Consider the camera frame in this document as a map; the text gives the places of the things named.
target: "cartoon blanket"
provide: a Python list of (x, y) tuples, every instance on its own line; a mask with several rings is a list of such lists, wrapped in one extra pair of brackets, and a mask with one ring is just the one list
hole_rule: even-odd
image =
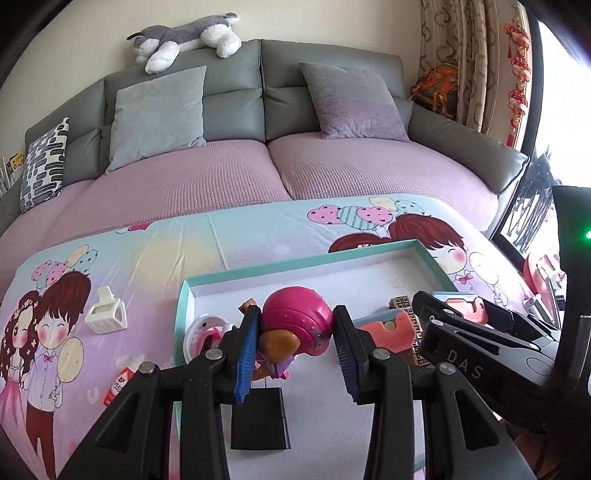
[[(413, 195), (218, 210), (39, 252), (19, 267), (0, 306), (0, 423), (32, 472), (54, 479), (131, 358), (172, 366), (183, 279), (406, 239), (420, 240), (460, 291), (517, 311), (531, 296), (468, 221)], [(127, 330), (96, 335), (85, 325), (101, 286), (125, 302)], [(171, 468), (174, 478), (174, 458)]]

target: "white round toy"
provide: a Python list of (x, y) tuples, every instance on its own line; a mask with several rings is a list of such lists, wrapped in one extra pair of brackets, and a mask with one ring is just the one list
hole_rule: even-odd
[(210, 348), (217, 348), (224, 333), (232, 330), (233, 324), (215, 315), (201, 315), (191, 324), (183, 341), (183, 355), (189, 363), (193, 358)]

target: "orange bag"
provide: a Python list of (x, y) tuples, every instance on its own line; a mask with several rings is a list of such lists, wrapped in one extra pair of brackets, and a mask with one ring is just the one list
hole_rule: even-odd
[(446, 118), (457, 115), (457, 67), (443, 63), (419, 78), (410, 89), (410, 99)]

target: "pink helmet toy figure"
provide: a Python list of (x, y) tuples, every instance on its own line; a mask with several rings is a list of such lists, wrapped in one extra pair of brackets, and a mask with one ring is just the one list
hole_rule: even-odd
[(289, 376), (287, 367), (296, 355), (321, 355), (332, 335), (332, 311), (314, 290), (286, 287), (272, 293), (261, 313), (253, 380)]
[(332, 310), (314, 290), (286, 287), (272, 293), (262, 308), (261, 329), (288, 330), (300, 340), (294, 355), (321, 355), (332, 335)]

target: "patterned throw pillow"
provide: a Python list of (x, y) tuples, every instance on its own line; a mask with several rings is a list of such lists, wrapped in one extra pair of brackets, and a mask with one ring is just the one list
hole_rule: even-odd
[(66, 117), (29, 145), (22, 172), (22, 213), (60, 194), (69, 126), (70, 118)]

